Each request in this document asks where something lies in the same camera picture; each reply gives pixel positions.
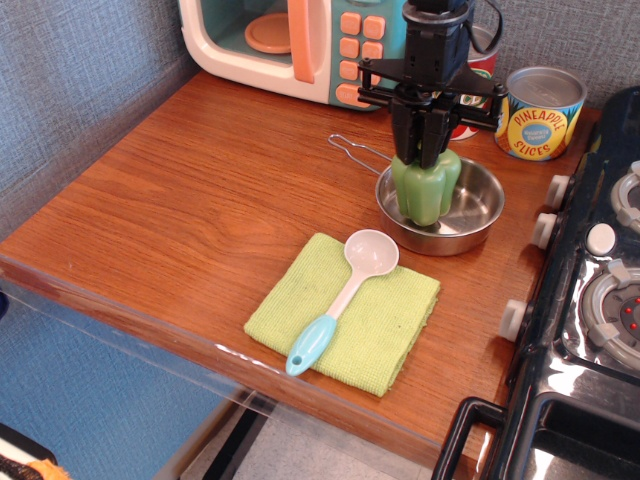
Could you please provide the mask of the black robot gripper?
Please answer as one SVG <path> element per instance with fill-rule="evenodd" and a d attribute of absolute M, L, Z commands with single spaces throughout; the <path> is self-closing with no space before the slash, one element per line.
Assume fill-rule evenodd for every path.
<path fill-rule="evenodd" d="M 497 27 L 489 53 L 497 50 L 504 20 L 498 5 Z M 404 54 L 396 59 L 361 60 L 359 99 L 391 113 L 396 156 L 420 166 L 435 165 L 449 132 L 458 125 L 495 131 L 506 87 L 476 74 L 468 63 L 470 45 L 486 53 L 474 38 L 474 1 L 407 1 Z M 459 102 L 463 94 L 486 97 L 488 109 Z"/>

